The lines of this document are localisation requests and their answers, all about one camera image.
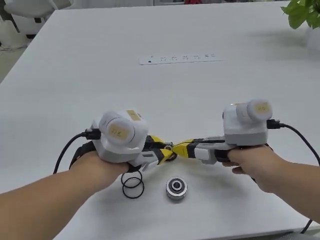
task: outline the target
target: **potted plant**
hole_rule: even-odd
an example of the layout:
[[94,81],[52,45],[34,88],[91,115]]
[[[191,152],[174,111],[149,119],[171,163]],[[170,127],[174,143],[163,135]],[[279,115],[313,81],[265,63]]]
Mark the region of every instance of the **potted plant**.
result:
[[320,0],[291,0],[281,9],[288,15],[291,28],[297,29],[304,22],[309,25],[307,46],[320,50]]

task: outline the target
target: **wrist strap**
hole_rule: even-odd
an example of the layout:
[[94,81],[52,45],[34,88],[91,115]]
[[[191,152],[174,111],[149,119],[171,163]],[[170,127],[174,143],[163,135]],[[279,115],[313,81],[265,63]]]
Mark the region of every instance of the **wrist strap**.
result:
[[[87,154],[87,153],[90,153],[90,152],[93,152],[93,151],[96,151],[96,147],[94,145],[94,143],[92,141],[89,141],[85,144],[83,144],[81,147],[79,147],[75,153],[74,153],[74,156],[70,162],[70,166],[69,166],[69,169],[71,168],[71,166],[79,159],[81,158],[83,155]],[[137,172],[140,168],[141,168],[141,165],[139,166],[133,166],[131,165],[130,163],[128,163],[128,166],[129,166],[129,169],[127,171],[127,173],[134,173],[134,172]]]

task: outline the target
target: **metal bearing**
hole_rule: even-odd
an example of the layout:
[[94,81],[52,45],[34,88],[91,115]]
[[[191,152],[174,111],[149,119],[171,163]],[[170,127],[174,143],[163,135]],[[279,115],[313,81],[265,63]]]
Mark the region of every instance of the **metal bearing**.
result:
[[179,176],[171,177],[165,185],[166,194],[173,200],[183,199],[188,190],[186,181]]

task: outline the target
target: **human hand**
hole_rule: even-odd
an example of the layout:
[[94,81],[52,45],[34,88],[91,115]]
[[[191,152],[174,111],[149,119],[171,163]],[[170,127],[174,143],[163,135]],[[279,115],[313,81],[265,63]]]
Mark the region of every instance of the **human hand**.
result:
[[80,157],[69,171],[85,178],[96,193],[109,187],[128,168],[127,163],[106,162],[96,151],[91,151]]
[[228,157],[231,162],[224,162],[225,167],[235,167],[232,169],[234,174],[249,175],[267,193],[272,192],[273,180],[281,174],[283,167],[288,163],[268,146],[233,149]]

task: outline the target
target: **white power strip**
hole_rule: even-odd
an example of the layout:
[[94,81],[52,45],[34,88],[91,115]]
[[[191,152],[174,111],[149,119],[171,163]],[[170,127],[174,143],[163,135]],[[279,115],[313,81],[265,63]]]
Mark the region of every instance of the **white power strip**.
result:
[[199,62],[215,62],[222,61],[215,54],[183,54],[183,55],[162,55],[162,56],[146,56],[139,59],[140,65],[154,64],[181,64],[181,63],[199,63]]

